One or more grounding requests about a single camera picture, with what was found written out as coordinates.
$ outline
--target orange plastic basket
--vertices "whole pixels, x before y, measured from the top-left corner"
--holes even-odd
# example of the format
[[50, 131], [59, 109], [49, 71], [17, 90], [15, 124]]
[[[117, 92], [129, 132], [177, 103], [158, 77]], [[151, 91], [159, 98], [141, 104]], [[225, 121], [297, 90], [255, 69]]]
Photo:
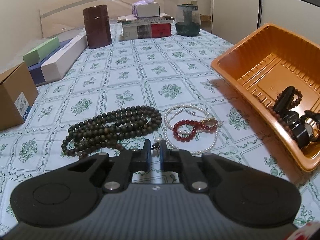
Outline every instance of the orange plastic basket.
[[224, 54], [211, 67], [223, 76], [270, 125], [298, 165], [312, 171], [320, 162], [320, 143], [299, 149], [266, 109], [279, 93], [294, 86], [302, 92], [293, 110], [320, 110], [320, 46], [274, 24], [265, 24]]

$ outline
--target brown canister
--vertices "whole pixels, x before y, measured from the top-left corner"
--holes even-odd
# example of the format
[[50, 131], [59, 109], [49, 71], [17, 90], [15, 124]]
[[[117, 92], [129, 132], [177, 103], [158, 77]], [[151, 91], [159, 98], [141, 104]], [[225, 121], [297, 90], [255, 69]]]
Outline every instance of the brown canister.
[[83, 17], [89, 49], [101, 48], [112, 43], [108, 9], [105, 4], [84, 9]]

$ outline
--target large pearl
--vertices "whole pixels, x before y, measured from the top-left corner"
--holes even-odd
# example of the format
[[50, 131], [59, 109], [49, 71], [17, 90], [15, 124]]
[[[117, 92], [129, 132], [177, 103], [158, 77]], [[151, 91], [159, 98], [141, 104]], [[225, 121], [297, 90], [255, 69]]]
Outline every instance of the large pearl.
[[161, 142], [161, 140], [162, 140], [162, 138], [161, 138], [161, 137], [157, 137], [157, 138], [155, 138], [155, 143], [160, 143], [160, 142]]

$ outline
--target table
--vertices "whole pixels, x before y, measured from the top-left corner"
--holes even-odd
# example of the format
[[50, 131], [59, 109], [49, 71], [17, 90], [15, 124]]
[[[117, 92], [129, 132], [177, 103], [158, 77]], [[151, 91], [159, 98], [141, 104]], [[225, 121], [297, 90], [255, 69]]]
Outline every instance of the table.
[[[9, 199], [20, 182], [77, 161], [77, 157], [65, 156], [60, 147], [70, 125], [136, 105], [154, 106], [162, 113], [185, 103], [206, 109], [223, 122], [213, 153], [293, 182], [302, 195], [297, 226], [320, 219], [319, 169], [301, 171], [262, 118], [210, 68], [212, 59], [232, 44], [203, 30], [196, 37], [179, 36], [174, 25], [172, 36], [166, 38], [121, 42], [120, 24], [111, 25], [111, 33], [110, 46], [86, 49], [61, 81], [38, 87], [39, 95], [24, 124], [0, 133], [1, 235], [17, 223]], [[172, 123], [182, 119], [201, 118], [183, 112]], [[163, 137], [163, 127], [121, 143], [125, 148], [139, 148], [146, 138], [153, 142]], [[197, 151], [207, 148], [213, 135], [201, 133], [189, 143], [172, 141], [181, 149]], [[103, 151], [119, 154], [107, 148]], [[157, 151], [153, 151], [151, 167], [134, 174], [132, 180], [179, 182], [177, 174], [160, 171]]]

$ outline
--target red bead bracelet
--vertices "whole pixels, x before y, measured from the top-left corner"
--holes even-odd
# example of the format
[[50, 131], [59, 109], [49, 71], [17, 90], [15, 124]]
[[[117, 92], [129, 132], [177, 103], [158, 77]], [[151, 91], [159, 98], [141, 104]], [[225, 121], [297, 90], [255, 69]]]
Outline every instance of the red bead bracelet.
[[[191, 131], [191, 134], [186, 136], [186, 137], [182, 137], [178, 134], [178, 128], [182, 125], [185, 125], [185, 124], [189, 124], [191, 126], [193, 126], [193, 129]], [[192, 140], [195, 136], [196, 136], [196, 131], [201, 128], [201, 129], [204, 129], [205, 132], [211, 132], [213, 133], [214, 130], [216, 129], [215, 126], [207, 126], [205, 125], [204, 122], [198, 122], [198, 121], [190, 121], [190, 120], [182, 120], [182, 121], [179, 121], [177, 123], [175, 123], [175, 125], [173, 126], [173, 136], [176, 138], [177, 141], [181, 141], [181, 142], [189, 142], [190, 140]]]

